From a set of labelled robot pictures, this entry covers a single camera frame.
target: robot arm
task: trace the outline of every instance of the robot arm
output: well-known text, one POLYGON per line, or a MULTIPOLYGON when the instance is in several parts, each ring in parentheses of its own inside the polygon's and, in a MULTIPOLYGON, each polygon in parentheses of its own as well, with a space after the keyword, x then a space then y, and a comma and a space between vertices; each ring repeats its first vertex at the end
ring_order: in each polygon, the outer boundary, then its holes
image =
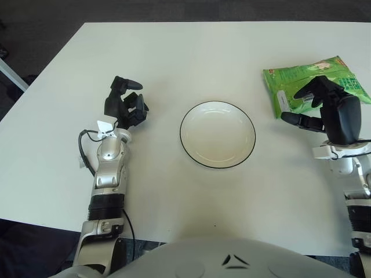
POLYGON ((283 112, 281 118, 299 128, 324 132, 329 140, 313 148, 314 157, 327 159, 331 171, 347 179, 345 202, 352 224, 352 244, 359 248, 363 266, 370 265, 371 254, 371 153, 370 140, 360 140, 361 105, 358 97, 348 94, 325 76, 317 76, 294 98, 313 95, 312 107, 323 103, 322 118, 283 112))
POLYGON ((128 128, 146 119, 148 107, 141 94, 131 93, 123 101, 121 95, 127 89, 142 88, 137 82, 116 76, 104 105, 104 119, 97 122, 102 141, 97 150, 99 165, 73 265, 88 266, 103 276, 126 264, 126 246, 119 236, 125 216, 127 144, 131 141, 128 128))

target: white label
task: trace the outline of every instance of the white label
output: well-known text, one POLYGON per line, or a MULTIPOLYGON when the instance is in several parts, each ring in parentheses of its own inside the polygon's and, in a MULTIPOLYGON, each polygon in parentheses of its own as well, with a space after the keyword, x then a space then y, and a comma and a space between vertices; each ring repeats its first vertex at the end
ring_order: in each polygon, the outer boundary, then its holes
POLYGON ((283 90, 278 91, 277 99, 278 99, 278 104, 281 109, 281 112, 291 112, 288 99, 286 98, 285 91, 283 90))

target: white bowl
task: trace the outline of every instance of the white bowl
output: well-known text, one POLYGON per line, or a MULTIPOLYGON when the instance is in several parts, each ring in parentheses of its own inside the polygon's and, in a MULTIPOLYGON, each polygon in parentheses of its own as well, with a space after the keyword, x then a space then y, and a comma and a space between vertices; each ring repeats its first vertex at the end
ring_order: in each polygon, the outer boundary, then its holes
POLYGON ((221 101, 201 103, 188 111, 180 125, 180 140, 196 162, 211 168, 229 168, 252 153, 255 129, 236 106, 221 101))

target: tabletop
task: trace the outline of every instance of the tabletop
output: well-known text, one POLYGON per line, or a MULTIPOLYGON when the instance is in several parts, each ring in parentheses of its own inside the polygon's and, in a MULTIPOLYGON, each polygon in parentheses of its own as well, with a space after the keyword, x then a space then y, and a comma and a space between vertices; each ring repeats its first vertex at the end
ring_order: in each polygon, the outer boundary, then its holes
MULTIPOLYGON (((81 230, 93 178, 79 168, 78 133, 97 129, 119 75, 143 84, 150 108, 130 128, 125 208, 137 238, 248 237, 348 255, 343 189, 312 158, 326 137, 274 118, 262 70, 339 55, 371 93, 370 41, 368 23, 85 23, 0 122, 0 217, 81 230), (213 100, 239 107, 256 131, 250 157, 230 169, 197 164, 179 138, 188 110, 213 100)), ((371 138, 371 106, 362 115, 371 138)), ((83 141, 94 167, 97 146, 83 141)))

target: chip bag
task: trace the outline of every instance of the chip bag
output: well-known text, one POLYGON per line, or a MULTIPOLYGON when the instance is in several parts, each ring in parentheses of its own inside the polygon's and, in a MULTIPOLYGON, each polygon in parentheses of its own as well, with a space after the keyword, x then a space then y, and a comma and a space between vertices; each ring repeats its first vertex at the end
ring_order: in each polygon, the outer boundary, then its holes
POLYGON ((349 94, 357 96, 363 103, 371 104, 371 98, 339 56, 311 65, 265 69, 263 75, 273 96, 276 118, 280 118, 283 111, 303 113, 316 109, 311 106, 313 95, 297 100, 294 99, 294 95, 319 75, 326 75, 329 80, 342 86, 349 94))

